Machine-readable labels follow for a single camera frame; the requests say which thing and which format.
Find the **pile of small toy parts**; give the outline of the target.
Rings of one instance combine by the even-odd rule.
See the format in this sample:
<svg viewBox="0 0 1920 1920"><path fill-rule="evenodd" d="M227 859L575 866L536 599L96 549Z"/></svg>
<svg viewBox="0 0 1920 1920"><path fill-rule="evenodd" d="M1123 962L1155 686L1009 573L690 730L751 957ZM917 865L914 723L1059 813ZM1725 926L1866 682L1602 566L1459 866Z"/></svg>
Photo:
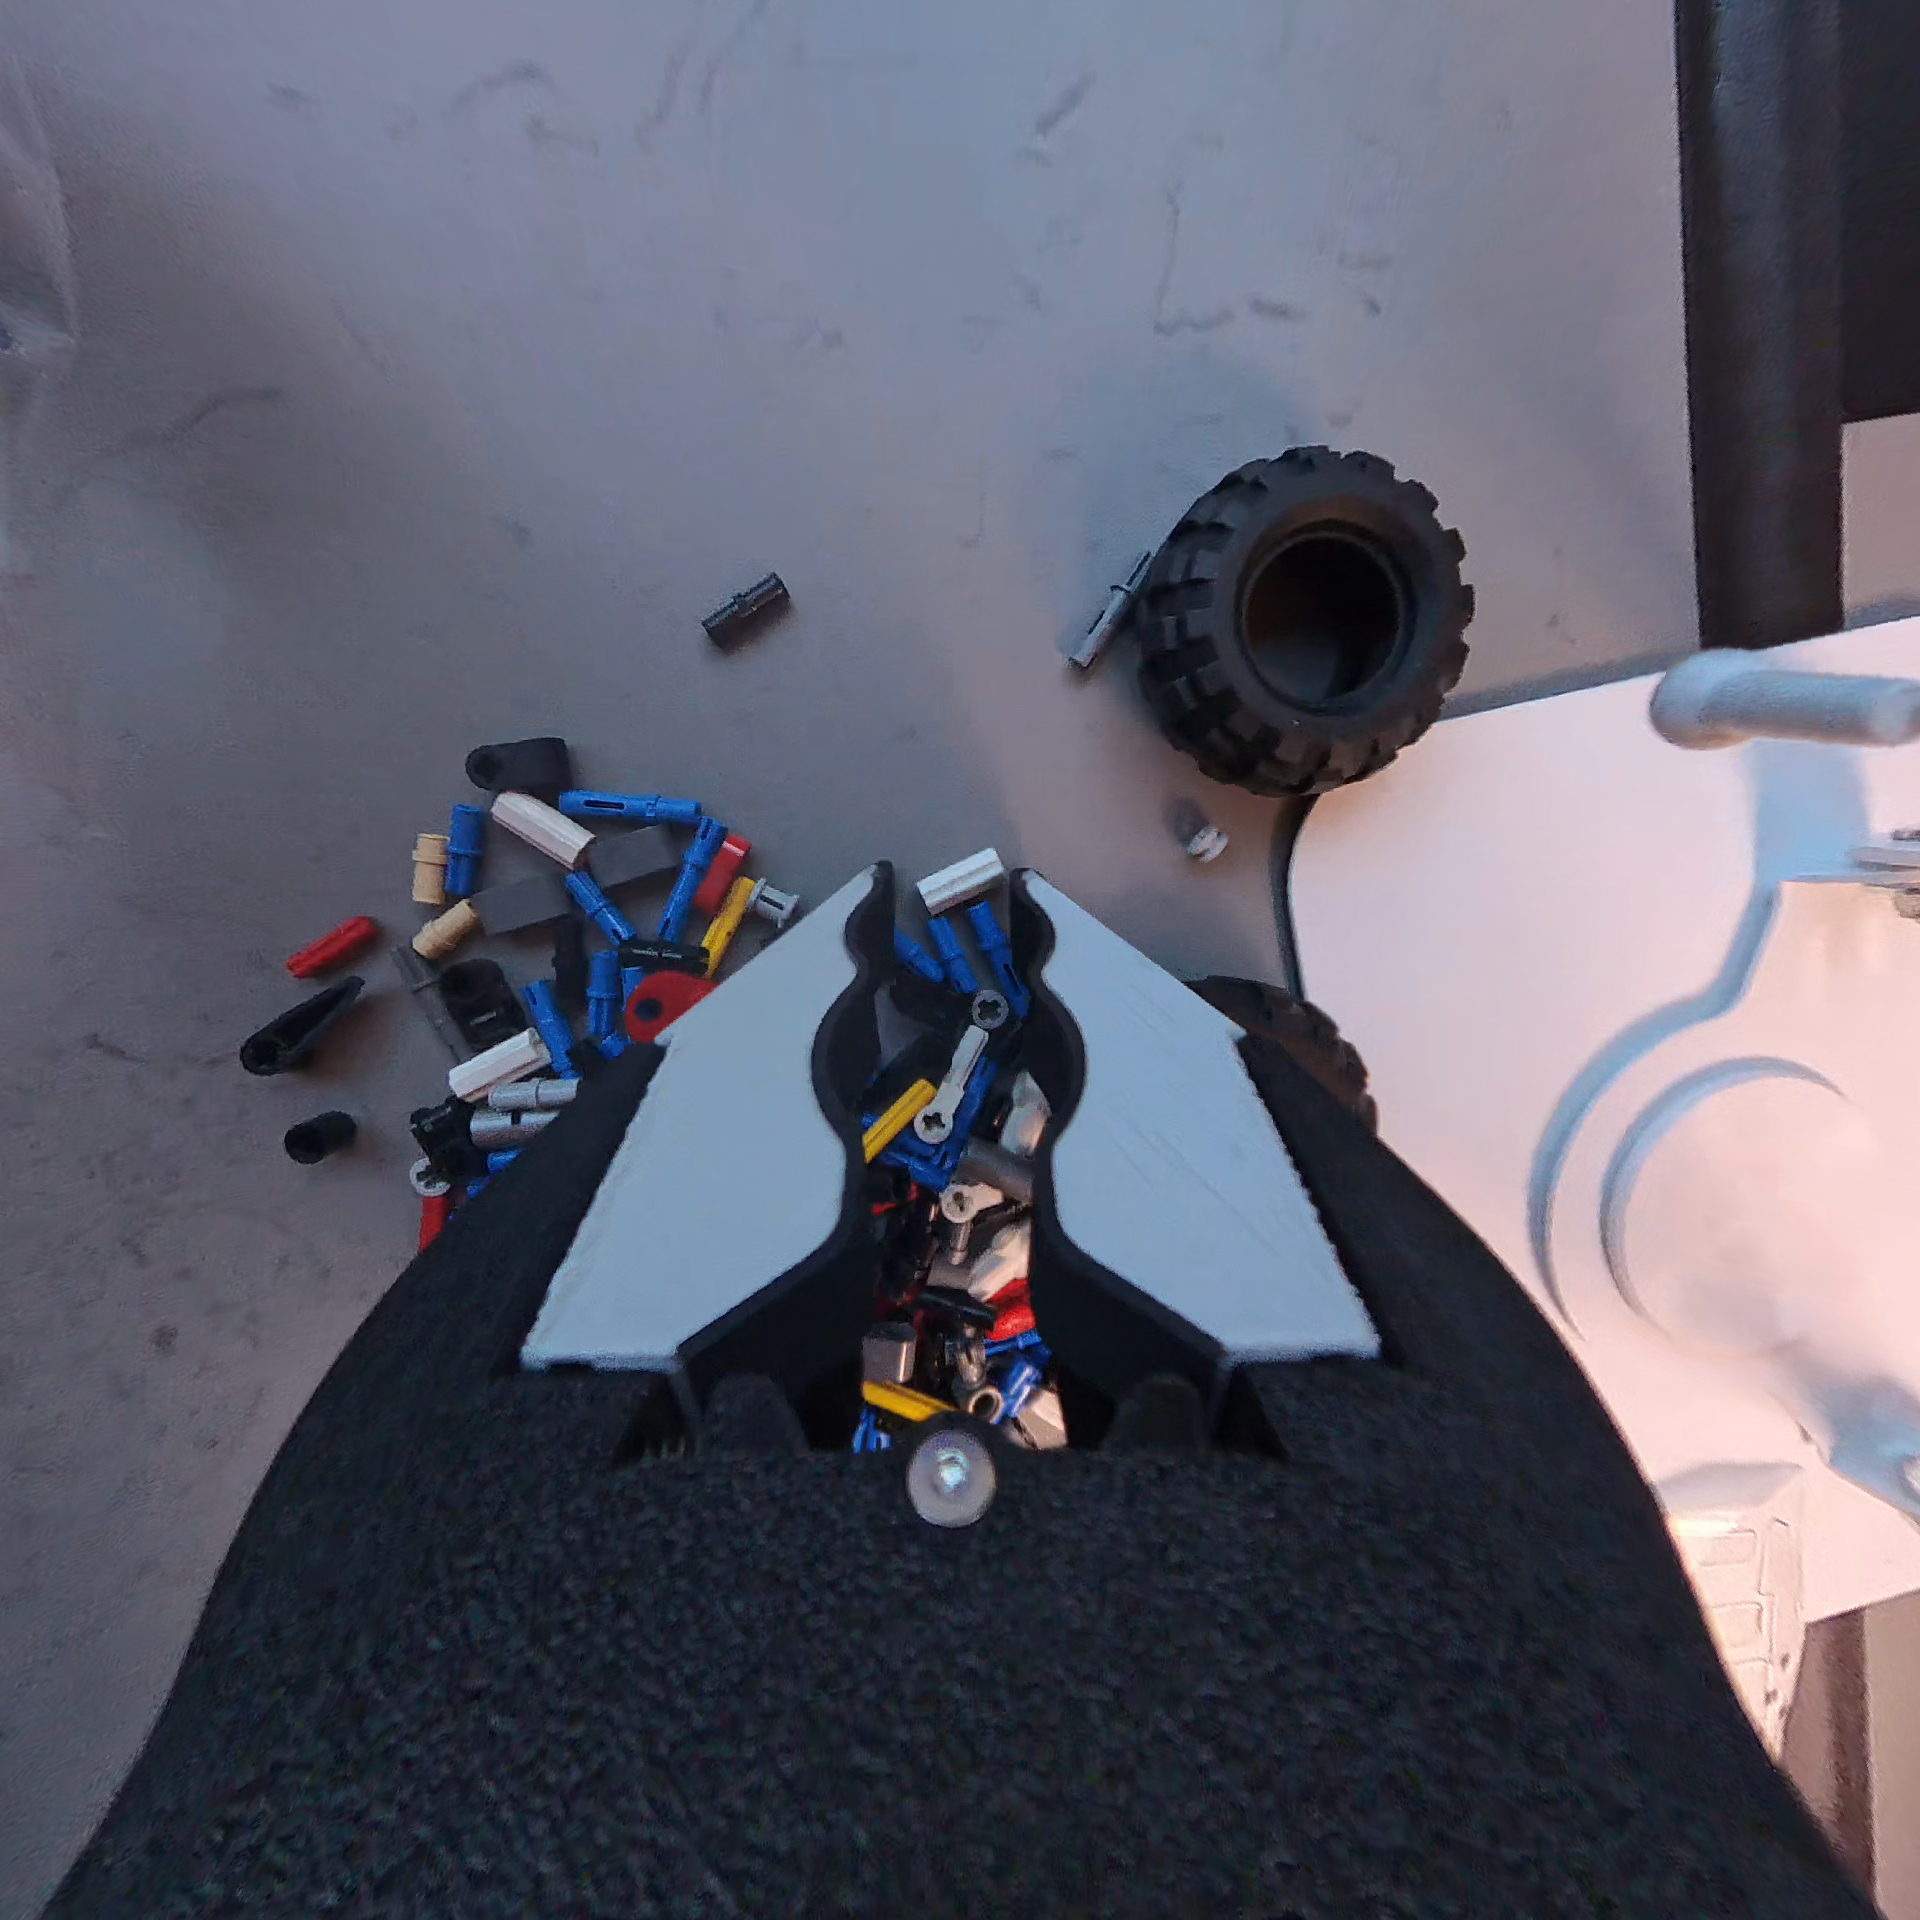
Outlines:
<svg viewBox="0 0 1920 1920"><path fill-rule="evenodd" d="M697 799L564 788L560 738L479 749L466 773L487 805L456 806L444 834L416 842L415 898L440 916L393 954L452 1053L444 1099L411 1119L424 1249L516 1169L560 1169L538 1143L609 1074L632 1073L640 1102L663 1031L810 914L745 873L753 846ZM769 1375L801 1401L824 1388L827 1438L851 1431L858 1454L952 1417L1059 1447L1061 1404L1027 1299L1047 1102L1019 1069L1032 996L1001 914L1007 882L983 849L917 882L921 939L896 924L896 971L876 998L880 1068L860 1099L872 1250L853 1274L872 1290L824 1369L521 1366L612 1156L536 1303L508 1322L512 1369L650 1375L689 1404L729 1375Z"/></svg>

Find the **grey toy pin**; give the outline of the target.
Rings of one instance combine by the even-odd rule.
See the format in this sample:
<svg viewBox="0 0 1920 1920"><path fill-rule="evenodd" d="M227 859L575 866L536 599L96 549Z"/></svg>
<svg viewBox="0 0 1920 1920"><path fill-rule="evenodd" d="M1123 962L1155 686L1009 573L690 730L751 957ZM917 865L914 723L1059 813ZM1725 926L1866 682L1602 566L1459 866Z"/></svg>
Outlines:
<svg viewBox="0 0 1920 1920"><path fill-rule="evenodd" d="M1153 549L1144 550L1130 571L1107 589L1107 596L1092 614L1088 629L1065 655L1071 670L1085 674L1104 658L1115 637L1130 625L1155 558Z"/></svg>

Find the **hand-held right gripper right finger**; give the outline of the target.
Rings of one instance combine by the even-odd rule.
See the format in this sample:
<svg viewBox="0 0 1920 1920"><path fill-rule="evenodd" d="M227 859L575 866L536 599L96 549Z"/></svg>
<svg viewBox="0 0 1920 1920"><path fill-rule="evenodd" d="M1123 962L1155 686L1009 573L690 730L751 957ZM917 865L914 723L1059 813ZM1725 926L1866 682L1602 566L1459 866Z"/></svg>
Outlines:
<svg viewBox="0 0 1920 1920"><path fill-rule="evenodd" d="M1012 910L1051 1107L1034 1283L1055 1350L1076 1371L1377 1361L1243 1026L1039 870Z"/></svg>

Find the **grey desk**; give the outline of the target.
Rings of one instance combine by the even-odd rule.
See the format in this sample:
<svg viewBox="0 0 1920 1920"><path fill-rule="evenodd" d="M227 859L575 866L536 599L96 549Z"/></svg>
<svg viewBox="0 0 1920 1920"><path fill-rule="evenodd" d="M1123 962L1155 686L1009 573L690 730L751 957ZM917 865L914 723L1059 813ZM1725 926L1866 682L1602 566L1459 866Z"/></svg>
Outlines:
<svg viewBox="0 0 1920 1920"><path fill-rule="evenodd" d="M4 575L4 1915L113 1801L408 1261L384 951L482 741L820 900L995 844L1273 973L1273 810L1063 650L1228 469L1367 447L1461 698L1697 642L1672 4L4 4L81 339ZM733 651L705 617L778 571Z"/></svg>

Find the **white booklet stand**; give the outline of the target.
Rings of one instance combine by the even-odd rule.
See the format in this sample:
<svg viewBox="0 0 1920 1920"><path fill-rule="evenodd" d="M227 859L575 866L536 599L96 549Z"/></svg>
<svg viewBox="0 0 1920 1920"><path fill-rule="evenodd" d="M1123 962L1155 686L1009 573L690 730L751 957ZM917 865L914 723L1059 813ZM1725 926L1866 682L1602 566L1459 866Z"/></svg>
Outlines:
<svg viewBox="0 0 1920 1920"><path fill-rule="evenodd" d="M1779 1758L1808 1622L1916 1590L1916 617L1442 723L1287 892Z"/></svg>

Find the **black toy tire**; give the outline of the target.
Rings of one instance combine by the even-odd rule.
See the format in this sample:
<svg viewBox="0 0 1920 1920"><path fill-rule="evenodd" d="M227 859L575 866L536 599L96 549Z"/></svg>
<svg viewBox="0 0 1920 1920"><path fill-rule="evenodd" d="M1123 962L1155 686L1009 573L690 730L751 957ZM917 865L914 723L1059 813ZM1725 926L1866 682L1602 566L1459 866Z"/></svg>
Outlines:
<svg viewBox="0 0 1920 1920"><path fill-rule="evenodd" d="M1285 1052L1311 1079L1352 1113L1370 1137L1378 1133L1372 1077L1338 1025L1313 1002L1249 977L1201 977L1192 993L1232 1020L1245 1036Z"/></svg>
<svg viewBox="0 0 1920 1920"><path fill-rule="evenodd" d="M1289 447L1224 476L1155 554L1137 683L1203 778L1311 799L1378 775L1468 662L1468 549L1387 459Z"/></svg>

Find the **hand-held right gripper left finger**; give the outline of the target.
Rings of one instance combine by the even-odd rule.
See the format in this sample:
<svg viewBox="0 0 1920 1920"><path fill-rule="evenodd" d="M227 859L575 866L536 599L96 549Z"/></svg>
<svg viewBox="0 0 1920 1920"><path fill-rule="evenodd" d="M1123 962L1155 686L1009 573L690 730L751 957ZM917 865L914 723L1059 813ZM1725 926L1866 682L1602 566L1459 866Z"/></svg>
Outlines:
<svg viewBox="0 0 1920 1920"><path fill-rule="evenodd" d="M663 1031L527 1371L815 1375L858 1335L860 1099L895 971L896 870L867 866Z"/></svg>

